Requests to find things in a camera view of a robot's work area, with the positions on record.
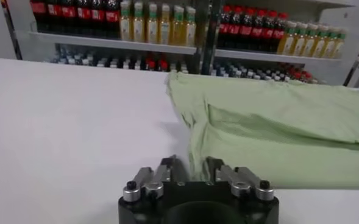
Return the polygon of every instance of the bottle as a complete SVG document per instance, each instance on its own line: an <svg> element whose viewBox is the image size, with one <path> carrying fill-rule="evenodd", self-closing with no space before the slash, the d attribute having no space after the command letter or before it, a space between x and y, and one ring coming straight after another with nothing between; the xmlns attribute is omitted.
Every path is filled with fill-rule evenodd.
<svg viewBox="0 0 359 224"><path fill-rule="evenodd" d="M270 51L271 37L274 31L275 18L277 17L276 11L270 11L268 16L263 17L263 30L261 34L261 51Z"/></svg>
<svg viewBox="0 0 359 224"><path fill-rule="evenodd" d="M261 34L263 30L263 17L265 15L265 11L260 10L258 15L254 18L252 22L252 30L251 30L251 45L250 49L254 51L260 50L260 41Z"/></svg>
<svg viewBox="0 0 359 224"><path fill-rule="evenodd" d="M162 20L159 23L159 43L169 44L169 35L171 33L171 23L169 20L169 5L162 5Z"/></svg>
<svg viewBox="0 0 359 224"><path fill-rule="evenodd" d="M63 11L60 0L46 0L46 3L48 4L49 12L49 30L58 33L63 32Z"/></svg>
<svg viewBox="0 0 359 224"><path fill-rule="evenodd" d="M30 0L35 20L37 22L37 31L45 32L48 30L48 11L44 0Z"/></svg>
<svg viewBox="0 0 359 224"><path fill-rule="evenodd" d="M91 0L77 0L79 33L91 35Z"/></svg>
<svg viewBox="0 0 359 224"><path fill-rule="evenodd" d="M290 54L293 56L300 56L301 50L304 46L305 39L307 37L307 27L308 24L297 23L297 35L294 37L292 47L290 49Z"/></svg>
<svg viewBox="0 0 359 224"><path fill-rule="evenodd" d="M345 29L341 29L338 34L338 39L335 41L335 47L332 50L331 58L341 58L342 48L344 45L344 39L346 38L347 31Z"/></svg>
<svg viewBox="0 0 359 224"><path fill-rule="evenodd" d="M66 33L77 33L76 0L62 0L62 13Z"/></svg>
<svg viewBox="0 0 359 224"><path fill-rule="evenodd" d="M338 33L340 32L340 28L331 27L328 35L328 39L326 40L324 47L320 53L321 58L331 58L331 54L333 49L335 48L335 41L338 39Z"/></svg>
<svg viewBox="0 0 359 224"><path fill-rule="evenodd" d="M315 38L318 26L312 23L308 24L307 37L304 41L304 47L301 50L300 56L309 57L313 47L315 47Z"/></svg>
<svg viewBox="0 0 359 224"><path fill-rule="evenodd" d="M329 27L324 25L319 25L319 32L318 36L315 37L315 42L313 45L315 47L312 48L312 51L310 52L311 57L319 58L320 53L325 45L325 36L327 35Z"/></svg>
<svg viewBox="0 0 359 224"><path fill-rule="evenodd" d="M132 41L132 30L130 26L130 17L129 17L129 2L121 2L121 39L124 41Z"/></svg>
<svg viewBox="0 0 359 224"><path fill-rule="evenodd" d="M158 35L157 35L157 24L158 21L156 19L156 11L157 6L155 3L149 4L149 20L147 26L147 42L152 44L158 43Z"/></svg>
<svg viewBox="0 0 359 224"><path fill-rule="evenodd" d="M119 0L106 1L106 35L110 38L119 38L119 19L120 15Z"/></svg>
<svg viewBox="0 0 359 224"><path fill-rule="evenodd" d="M297 24L292 21L288 21L286 22L286 26L287 26L287 30L278 45L278 50L277 50L278 54L288 55L290 53L290 49L293 44L294 30Z"/></svg>
<svg viewBox="0 0 359 224"><path fill-rule="evenodd" d="M242 11L240 7L235 7L235 13L230 17L228 33L226 36L226 47L235 48L236 42L240 39L239 30L241 12Z"/></svg>
<svg viewBox="0 0 359 224"><path fill-rule="evenodd" d="M136 42L144 42L144 18L143 3L135 3L135 17L133 18L133 40Z"/></svg>
<svg viewBox="0 0 359 224"><path fill-rule="evenodd" d="M183 7L175 5L174 21L172 22L172 45L183 45Z"/></svg>
<svg viewBox="0 0 359 224"><path fill-rule="evenodd" d="M195 40L196 40L196 9L192 7L187 7L187 16L186 16L186 43L185 45L188 47L194 47L195 46Z"/></svg>
<svg viewBox="0 0 359 224"><path fill-rule="evenodd" d="M278 18L275 20L274 31L270 40L270 51L277 52L278 45L283 37L286 29L286 19L288 14L279 13Z"/></svg>
<svg viewBox="0 0 359 224"><path fill-rule="evenodd" d="M252 17L254 16L254 10L248 8L246 14L241 19L240 27L240 41L238 42L239 48L249 49L249 37L252 30Z"/></svg>

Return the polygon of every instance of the white tabletop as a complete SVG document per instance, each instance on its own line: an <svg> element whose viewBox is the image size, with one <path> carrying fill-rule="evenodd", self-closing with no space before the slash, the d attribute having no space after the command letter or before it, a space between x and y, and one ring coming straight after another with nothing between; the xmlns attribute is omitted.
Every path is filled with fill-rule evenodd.
<svg viewBox="0 0 359 224"><path fill-rule="evenodd" d="M0 224L117 223L142 166L187 160L166 74L0 60ZM277 190L280 223L359 223L359 191Z"/></svg>

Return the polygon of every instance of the dark soda bottle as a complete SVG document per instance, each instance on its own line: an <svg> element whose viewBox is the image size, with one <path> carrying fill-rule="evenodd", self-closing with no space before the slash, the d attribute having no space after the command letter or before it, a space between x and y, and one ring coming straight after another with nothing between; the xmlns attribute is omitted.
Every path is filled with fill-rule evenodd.
<svg viewBox="0 0 359 224"><path fill-rule="evenodd" d="M241 7L235 7L235 13L230 18L226 47L235 48L236 43L239 41Z"/></svg>
<svg viewBox="0 0 359 224"><path fill-rule="evenodd" d="M227 39L228 28L229 28L230 11L231 11L230 7L225 5L224 10L222 11L221 14L217 47L224 47L226 45L226 39Z"/></svg>
<svg viewBox="0 0 359 224"><path fill-rule="evenodd" d="M250 49L254 51L260 50L261 34L263 30L263 17L265 11L259 10L258 15L252 21L252 30L250 34Z"/></svg>
<svg viewBox="0 0 359 224"><path fill-rule="evenodd" d="M270 51L277 52L278 45L280 40L283 37L283 34L286 29L286 19L288 14L279 13L278 18L275 20L274 32L272 33L272 37L270 40Z"/></svg>
<svg viewBox="0 0 359 224"><path fill-rule="evenodd" d="M270 51L270 40L274 31L274 22L277 16L276 11L269 11L268 16L263 17L263 30L261 35L261 51Z"/></svg>
<svg viewBox="0 0 359 224"><path fill-rule="evenodd" d="M253 9L247 9L246 14L241 19L239 48L249 49L249 37L252 30Z"/></svg>
<svg viewBox="0 0 359 224"><path fill-rule="evenodd" d="M119 0L107 0L106 2L106 22L107 36L119 38L119 20L121 18Z"/></svg>
<svg viewBox="0 0 359 224"><path fill-rule="evenodd" d="M46 0L49 12L49 29L53 32L63 32L63 10L60 0Z"/></svg>
<svg viewBox="0 0 359 224"><path fill-rule="evenodd" d="M105 4L103 0L93 0L91 3L91 12L93 14L92 25L94 34L100 37L105 36Z"/></svg>
<svg viewBox="0 0 359 224"><path fill-rule="evenodd" d="M91 35L91 0L77 0L79 33Z"/></svg>
<svg viewBox="0 0 359 224"><path fill-rule="evenodd" d="M76 0L62 0L62 12L66 33L77 33Z"/></svg>

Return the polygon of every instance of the store shelf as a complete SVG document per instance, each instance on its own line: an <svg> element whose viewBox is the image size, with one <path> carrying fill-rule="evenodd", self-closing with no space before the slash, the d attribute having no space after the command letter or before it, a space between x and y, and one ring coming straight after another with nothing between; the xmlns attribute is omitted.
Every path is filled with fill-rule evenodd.
<svg viewBox="0 0 359 224"><path fill-rule="evenodd" d="M258 60L258 61L275 61L275 62L299 63L299 64L306 64L313 62L319 62L319 63L340 62L340 60L337 59L296 57L296 56L265 54L265 53L248 52L248 51L228 51L228 50L220 50L220 49L216 50L215 57L237 58L237 59Z"/></svg>
<svg viewBox="0 0 359 224"><path fill-rule="evenodd" d="M37 38L43 42L74 44L94 47L110 47L117 49L129 49L137 51L152 51L173 54L193 55L196 52L195 47L170 46L164 44L138 43L121 40L109 40L101 38L77 37L71 35L58 35L51 33L28 32L31 37Z"/></svg>

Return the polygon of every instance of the light green cloth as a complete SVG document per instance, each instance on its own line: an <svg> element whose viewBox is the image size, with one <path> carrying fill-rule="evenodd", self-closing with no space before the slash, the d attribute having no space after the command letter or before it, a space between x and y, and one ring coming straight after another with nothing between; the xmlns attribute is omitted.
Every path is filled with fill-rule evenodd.
<svg viewBox="0 0 359 224"><path fill-rule="evenodd" d="M359 91L176 73L168 87L193 179L213 156L279 188L359 188Z"/></svg>

